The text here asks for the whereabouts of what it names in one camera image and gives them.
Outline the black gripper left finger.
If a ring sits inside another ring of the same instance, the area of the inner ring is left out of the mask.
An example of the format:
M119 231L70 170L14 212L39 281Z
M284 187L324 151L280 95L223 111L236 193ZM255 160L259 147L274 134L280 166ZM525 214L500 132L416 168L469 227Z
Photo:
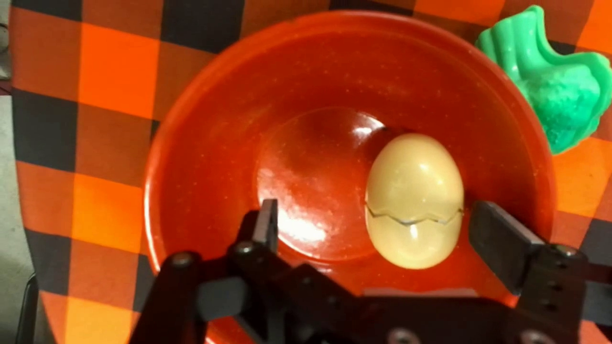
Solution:
M271 250L278 248L278 201L265 199L259 210L253 239Z

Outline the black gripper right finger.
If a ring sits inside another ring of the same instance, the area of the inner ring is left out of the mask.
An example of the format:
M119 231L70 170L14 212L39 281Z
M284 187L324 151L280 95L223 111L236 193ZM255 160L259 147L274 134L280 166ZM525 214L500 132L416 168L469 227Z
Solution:
M546 248L544 239L504 206L479 201L469 224L469 241L498 281L492 298L521 306L538 302L538 256Z

